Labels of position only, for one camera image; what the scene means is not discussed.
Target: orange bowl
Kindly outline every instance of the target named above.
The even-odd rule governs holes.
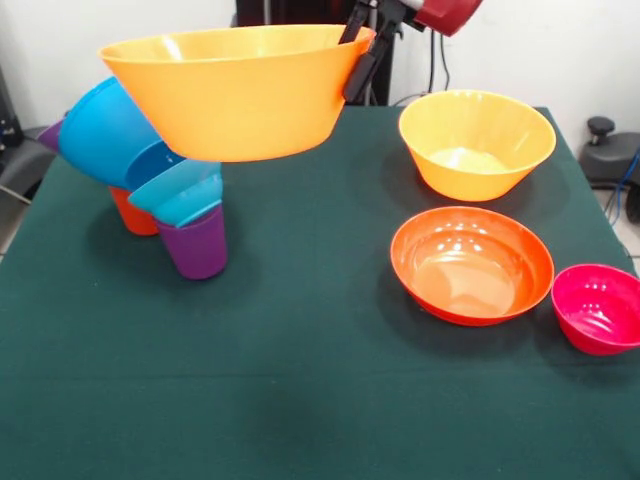
[[[174,152],[242,162],[313,148],[333,131],[342,90],[373,40],[343,25],[227,28],[160,35],[100,55]]]
[[[407,221],[391,243],[391,263],[420,306],[469,327],[532,309],[554,275],[551,254],[533,232],[472,207],[438,208]]]
[[[556,146],[549,121],[530,106],[494,93],[427,95],[400,117],[400,134],[425,182],[457,200],[501,197]]]

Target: white wall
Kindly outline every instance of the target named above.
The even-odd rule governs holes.
[[[227,27],[235,0],[0,0],[0,64],[23,125],[54,122],[110,75],[98,50]]]
[[[548,106],[574,151],[594,114],[640,130],[638,19],[638,0],[485,0],[445,40],[452,87]],[[428,83],[429,35],[409,30],[396,49],[392,101]]]
[[[0,0],[0,63],[22,122],[45,124],[108,75],[100,47],[227,26],[234,10],[235,0]],[[452,86],[549,106],[575,150],[593,114],[640,130],[638,18],[638,0],[485,0],[446,40]],[[427,82],[428,34],[405,35],[392,100]]]

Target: orange cup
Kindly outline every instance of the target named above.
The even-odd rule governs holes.
[[[158,227],[156,227],[153,217],[129,203],[131,192],[117,187],[109,187],[109,190],[127,230],[141,237],[158,234]]]

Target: floor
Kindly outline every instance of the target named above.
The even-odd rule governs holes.
[[[603,209],[609,200],[611,192],[594,192]],[[624,212],[624,196],[622,197],[623,211],[613,229],[618,235],[620,242],[629,251],[632,257],[640,257],[640,225],[631,225]],[[27,213],[28,207],[18,200],[0,192],[0,261],[10,248],[11,242],[20,228],[20,224]],[[640,258],[634,258],[636,272],[640,274]]]
[[[26,205],[0,192],[0,261],[9,250],[27,209]]]

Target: red bowl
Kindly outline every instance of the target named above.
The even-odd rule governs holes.
[[[428,312],[484,327],[532,309],[549,293],[553,260],[533,232],[511,218],[471,207],[423,212],[391,243],[396,275]]]
[[[558,275],[551,294],[560,328],[589,355],[640,347],[640,280],[607,265],[577,265]]]

